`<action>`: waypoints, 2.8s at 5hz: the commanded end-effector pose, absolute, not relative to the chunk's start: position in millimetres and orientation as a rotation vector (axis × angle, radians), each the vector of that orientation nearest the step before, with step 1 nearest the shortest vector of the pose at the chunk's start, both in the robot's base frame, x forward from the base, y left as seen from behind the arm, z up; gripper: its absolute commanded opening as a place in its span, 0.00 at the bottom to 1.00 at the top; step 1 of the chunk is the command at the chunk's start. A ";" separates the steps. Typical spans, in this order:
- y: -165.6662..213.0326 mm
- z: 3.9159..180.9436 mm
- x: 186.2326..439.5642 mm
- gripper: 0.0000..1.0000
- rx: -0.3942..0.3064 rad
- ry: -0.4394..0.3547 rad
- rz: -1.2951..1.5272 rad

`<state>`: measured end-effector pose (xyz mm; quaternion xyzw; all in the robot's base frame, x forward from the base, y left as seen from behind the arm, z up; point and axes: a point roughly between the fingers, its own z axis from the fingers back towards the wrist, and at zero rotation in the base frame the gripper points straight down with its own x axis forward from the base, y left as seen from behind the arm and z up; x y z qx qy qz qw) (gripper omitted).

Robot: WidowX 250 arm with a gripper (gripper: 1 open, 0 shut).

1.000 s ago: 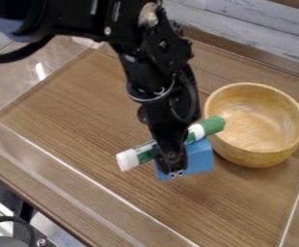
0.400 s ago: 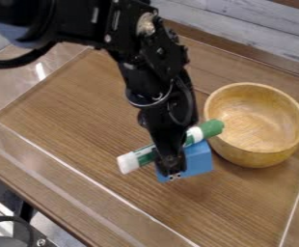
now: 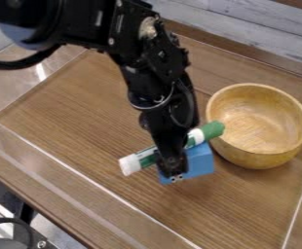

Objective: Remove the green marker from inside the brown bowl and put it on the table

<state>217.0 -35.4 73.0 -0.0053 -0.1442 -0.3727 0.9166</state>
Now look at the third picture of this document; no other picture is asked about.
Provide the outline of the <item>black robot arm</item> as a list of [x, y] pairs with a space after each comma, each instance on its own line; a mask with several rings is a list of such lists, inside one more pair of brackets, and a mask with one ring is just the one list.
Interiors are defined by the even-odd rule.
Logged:
[[0, 28], [17, 46], [35, 51], [0, 60], [0, 70], [36, 65], [65, 45], [108, 55], [154, 140], [162, 174], [172, 178], [187, 172], [187, 133], [199, 124], [188, 50], [152, 5], [143, 0], [0, 0]]

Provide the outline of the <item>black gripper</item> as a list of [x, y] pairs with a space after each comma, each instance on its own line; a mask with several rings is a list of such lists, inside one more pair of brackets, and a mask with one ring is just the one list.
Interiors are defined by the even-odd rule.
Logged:
[[198, 125], [198, 108], [194, 96], [172, 96], [154, 101], [138, 98], [140, 124], [146, 126], [158, 151], [156, 167], [160, 175], [174, 181], [187, 172], [187, 156], [183, 151], [187, 133]]

